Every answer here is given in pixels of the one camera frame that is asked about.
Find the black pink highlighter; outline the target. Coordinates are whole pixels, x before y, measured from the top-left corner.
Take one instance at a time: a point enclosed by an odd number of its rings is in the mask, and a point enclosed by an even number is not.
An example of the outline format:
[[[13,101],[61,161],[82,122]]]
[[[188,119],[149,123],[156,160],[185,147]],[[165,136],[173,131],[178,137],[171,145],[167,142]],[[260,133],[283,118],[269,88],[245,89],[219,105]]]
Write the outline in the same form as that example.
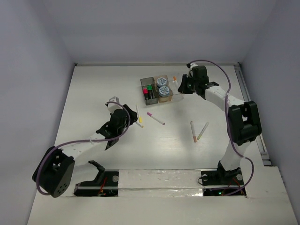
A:
[[[143,95],[144,95],[144,99],[145,99],[146,101],[148,101],[148,100],[149,100],[149,92],[148,92],[148,89],[147,89],[147,88],[144,88],[144,89],[143,89]]]

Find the long yellow-capped white marker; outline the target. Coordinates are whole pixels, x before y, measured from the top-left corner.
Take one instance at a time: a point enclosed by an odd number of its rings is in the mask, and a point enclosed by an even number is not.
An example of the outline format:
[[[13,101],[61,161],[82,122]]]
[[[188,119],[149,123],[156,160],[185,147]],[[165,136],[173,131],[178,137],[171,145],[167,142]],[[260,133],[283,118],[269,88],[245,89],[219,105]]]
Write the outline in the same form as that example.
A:
[[[141,114],[140,114],[140,111],[139,111],[138,104],[136,104],[135,106],[136,106],[136,112],[137,112],[138,122],[142,123],[142,118],[141,118]]]

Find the blue-lidded round jar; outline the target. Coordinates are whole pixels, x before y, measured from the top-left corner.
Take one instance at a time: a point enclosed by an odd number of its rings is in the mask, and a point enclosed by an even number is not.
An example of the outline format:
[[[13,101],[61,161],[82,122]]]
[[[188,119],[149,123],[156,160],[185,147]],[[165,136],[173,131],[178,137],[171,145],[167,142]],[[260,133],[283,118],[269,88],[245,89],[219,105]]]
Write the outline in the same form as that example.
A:
[[[158,90],[159,96],[164,98],[170,96],[170,89],[167,86],[160,87]]]
[[[168,80],[165,77],[161,76],[156,79],[156,84],[159,88],[164,87],[164,86],[167,86]]]

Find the orange-capped white marker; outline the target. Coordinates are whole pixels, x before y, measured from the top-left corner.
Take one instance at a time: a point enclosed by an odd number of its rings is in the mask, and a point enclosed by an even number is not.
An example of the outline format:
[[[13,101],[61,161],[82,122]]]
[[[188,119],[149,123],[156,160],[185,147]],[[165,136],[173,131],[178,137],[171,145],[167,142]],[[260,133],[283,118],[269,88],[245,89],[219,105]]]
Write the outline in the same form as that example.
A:
[[[178,81],[177,81],[177,77],[176,76],[173,76],[173,82],[174,82],[175,86],[178,88],[179,85],[178,85]]]

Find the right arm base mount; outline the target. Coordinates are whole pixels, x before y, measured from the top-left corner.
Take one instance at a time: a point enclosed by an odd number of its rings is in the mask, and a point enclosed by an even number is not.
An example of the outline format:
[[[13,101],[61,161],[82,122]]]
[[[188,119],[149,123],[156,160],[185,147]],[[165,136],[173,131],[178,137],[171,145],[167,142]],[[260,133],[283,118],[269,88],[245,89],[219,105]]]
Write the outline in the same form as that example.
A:
[[[217,170],[204,170],[201,171],[197,182],[202,186],[203,196],[225,196],[227,194],[246,196],[245,188],[232,194],[244,186],[241,169],[226,177]]]

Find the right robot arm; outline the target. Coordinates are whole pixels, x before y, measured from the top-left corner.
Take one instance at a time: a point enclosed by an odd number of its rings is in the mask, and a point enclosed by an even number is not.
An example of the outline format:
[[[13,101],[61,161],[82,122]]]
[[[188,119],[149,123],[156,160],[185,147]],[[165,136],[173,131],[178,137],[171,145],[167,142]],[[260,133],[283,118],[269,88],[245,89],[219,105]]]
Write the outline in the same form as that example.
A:
[[[258,106],[254,101],[246,102],[230,95],[231,81],[222,68],[220,70],[228,81],[227,90],[218,83],[209,81],[205,66],[188,63],[187,68],[188,73],[182,76],[178,92],[195,93],[225,113],[229,144],[218,162],[216,179],[219,183],[226,184],[240,169],[240,161],[244,158],[249,144],[262,132]]]

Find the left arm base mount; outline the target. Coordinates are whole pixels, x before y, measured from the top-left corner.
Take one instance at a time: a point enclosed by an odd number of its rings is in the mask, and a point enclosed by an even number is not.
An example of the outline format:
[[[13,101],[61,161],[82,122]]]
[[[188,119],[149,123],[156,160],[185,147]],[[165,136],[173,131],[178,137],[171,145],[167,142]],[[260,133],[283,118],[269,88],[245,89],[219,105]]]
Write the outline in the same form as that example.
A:
[[[119,171],[98,172],[94,180],[76,184],[74,195],[77,197],[117,197]]]

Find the black green highlighter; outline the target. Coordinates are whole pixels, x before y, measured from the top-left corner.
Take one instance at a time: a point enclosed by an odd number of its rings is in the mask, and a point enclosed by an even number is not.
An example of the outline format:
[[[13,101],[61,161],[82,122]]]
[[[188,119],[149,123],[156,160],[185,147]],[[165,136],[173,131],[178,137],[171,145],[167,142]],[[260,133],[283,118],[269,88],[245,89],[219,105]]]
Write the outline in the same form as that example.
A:
[[[153,94],[153,88],[151,85],[147,86],[148,92],[149,92],[149,99],[154,99],[154,94]]]

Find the purple-capped white marker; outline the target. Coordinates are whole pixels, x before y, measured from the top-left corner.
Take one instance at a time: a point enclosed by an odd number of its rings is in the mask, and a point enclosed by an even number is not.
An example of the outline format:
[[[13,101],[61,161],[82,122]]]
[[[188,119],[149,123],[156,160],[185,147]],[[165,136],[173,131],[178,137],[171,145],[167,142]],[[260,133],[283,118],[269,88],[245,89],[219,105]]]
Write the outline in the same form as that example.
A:
[[[163,122],[162,120],[156,118],[152,113],[147,112],[147,115],[150,116],[152,119],[154,119],[155,121],[157,121],[158,123],[165,125],[165,122]]]

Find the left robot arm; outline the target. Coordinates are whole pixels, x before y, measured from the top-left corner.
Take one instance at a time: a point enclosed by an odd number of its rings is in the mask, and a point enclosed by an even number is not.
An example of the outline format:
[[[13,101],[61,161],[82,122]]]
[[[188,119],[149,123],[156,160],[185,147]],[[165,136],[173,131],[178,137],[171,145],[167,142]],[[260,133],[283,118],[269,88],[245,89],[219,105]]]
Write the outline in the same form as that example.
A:
[[[108,101],[106,106],[110,112],[110,120],[91,137],[52,146],[46,151],[32,175],[40,194],[53,198],[61,196],[71,183],[74,167],[86,163],[95,166],[96,169],[90,170],[88,181],[80,182],[78,186],[102,188],[107,183],[105,169],[93,159],[92,149],[99,147],[100,150],[106,151],[111,148],[129,127],[137,122],[138,116],[137,112],[127,105]]]

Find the peach-capped white marker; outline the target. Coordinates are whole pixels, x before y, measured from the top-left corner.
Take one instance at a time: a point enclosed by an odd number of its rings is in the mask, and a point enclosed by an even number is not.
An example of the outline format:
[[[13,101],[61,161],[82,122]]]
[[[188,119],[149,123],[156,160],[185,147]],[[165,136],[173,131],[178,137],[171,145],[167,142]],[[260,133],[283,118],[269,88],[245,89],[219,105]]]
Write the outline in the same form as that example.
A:
[[[197,137],[196,137],[196,134],[195,134],[195,127],[194,127],[193,121],[190,122],[190,126],[191,126],[193,141],[196,143],[197,142]]]

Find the pale yellow white marker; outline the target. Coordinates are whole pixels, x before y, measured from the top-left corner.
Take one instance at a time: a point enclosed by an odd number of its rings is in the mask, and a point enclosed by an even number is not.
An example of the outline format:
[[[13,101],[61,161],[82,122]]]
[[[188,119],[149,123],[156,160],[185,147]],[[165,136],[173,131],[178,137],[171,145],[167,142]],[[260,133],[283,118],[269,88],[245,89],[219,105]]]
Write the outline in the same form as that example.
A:
[[[205,130],[207,129],[209,125],[209,122],[206,122],[206,124],[204,125],[204,127],[202,128],[201,132],[199,133],[197,140],[200,140],[200,138],[202,137],[203,133],[205,132]]]

